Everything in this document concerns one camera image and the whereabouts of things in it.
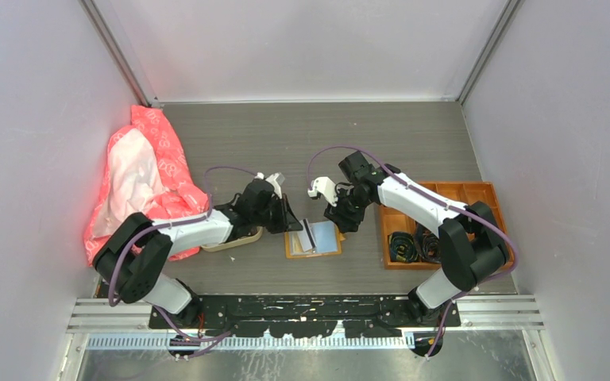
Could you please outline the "white striped card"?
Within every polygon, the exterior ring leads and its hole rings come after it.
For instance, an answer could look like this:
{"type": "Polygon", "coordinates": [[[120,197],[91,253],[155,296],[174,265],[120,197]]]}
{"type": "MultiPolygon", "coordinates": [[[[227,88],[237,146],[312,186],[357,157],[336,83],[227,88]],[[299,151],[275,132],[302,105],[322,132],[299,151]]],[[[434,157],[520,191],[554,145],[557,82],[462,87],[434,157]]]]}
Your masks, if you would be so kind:
{"type": "Polygon", "coordinates": [[[307,219],[300,221],[302,229],[297,232],[297,238],[302,252],[313,252],[316,249],[315,236],[307,219]]]}

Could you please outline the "orange leather card holder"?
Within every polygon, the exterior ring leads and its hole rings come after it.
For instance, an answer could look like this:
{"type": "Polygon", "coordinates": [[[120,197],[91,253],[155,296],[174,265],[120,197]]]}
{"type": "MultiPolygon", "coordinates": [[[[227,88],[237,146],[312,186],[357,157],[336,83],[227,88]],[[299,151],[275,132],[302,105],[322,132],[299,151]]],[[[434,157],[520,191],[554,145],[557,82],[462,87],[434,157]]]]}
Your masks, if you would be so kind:
{"type": "Polygon", "coordinates": [[[287,259],[334,256],[342,253],[345,237],[332,221],[310,222],[302,219],[299,223],[301,230],[284,234],[287,259]]]}

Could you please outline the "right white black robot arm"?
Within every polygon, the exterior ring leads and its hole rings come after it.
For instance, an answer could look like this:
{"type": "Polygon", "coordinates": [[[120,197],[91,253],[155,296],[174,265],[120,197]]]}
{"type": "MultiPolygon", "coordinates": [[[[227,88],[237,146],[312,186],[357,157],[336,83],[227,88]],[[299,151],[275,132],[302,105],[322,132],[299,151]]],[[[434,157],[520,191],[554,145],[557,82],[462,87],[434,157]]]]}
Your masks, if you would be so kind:
{"type": "Polygon", "coordinates": [[[511,259],[511,242],[484,202],[465,204],[441,196],[356,148],[338,166],[346,178],[344,190],[322,176],[310,181],[307,193],[326,199],[324,215],[341,232],[356,232],[366,208],[375,203],[408,216],[437,239],[441,267],[407,295],[417,325],[430,325],[443,304],[495,277],[511,259]]]}

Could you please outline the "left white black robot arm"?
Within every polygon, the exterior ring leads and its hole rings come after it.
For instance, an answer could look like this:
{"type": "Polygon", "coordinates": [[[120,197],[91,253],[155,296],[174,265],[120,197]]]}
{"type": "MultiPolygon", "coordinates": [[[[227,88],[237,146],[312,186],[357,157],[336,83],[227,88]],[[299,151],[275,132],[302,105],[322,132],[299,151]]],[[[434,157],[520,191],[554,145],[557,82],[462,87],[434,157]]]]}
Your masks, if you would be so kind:
{"type": "Polygon", "coordinates": [[[129,215],[93,259],[109,285],[109,304],[147,302],[188,328],[199,319],[199,296],[163,273],[175,254],[247,237],[255,228],[271,234],[298,232],[303,225],[276,183],[254,179],[233,200],[193,217],[156,222],[142,212],[129,215]]]}

